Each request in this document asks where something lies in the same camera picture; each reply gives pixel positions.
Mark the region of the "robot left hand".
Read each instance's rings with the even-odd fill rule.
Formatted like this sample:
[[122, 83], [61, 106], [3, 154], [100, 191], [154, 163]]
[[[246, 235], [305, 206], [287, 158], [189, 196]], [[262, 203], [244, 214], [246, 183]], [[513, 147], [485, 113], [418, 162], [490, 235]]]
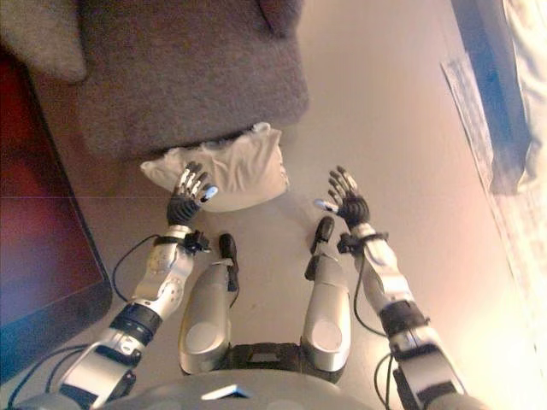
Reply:
[[167, 205], [170, 226], [188, 226], [202, 206], [219, 192], [198, 162], [189, 162], [177, 178]]

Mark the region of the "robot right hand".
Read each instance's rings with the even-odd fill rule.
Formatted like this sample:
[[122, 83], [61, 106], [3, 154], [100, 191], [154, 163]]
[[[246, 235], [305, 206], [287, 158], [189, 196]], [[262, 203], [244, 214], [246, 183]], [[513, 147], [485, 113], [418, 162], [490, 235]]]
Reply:
[[329, 200], [315, 199], [317, 208], [342, 218], [349, 229], [370, 221], [368, 204], [357, 182], [344, 167], [336, 166], [329, 172], [328, 184]]

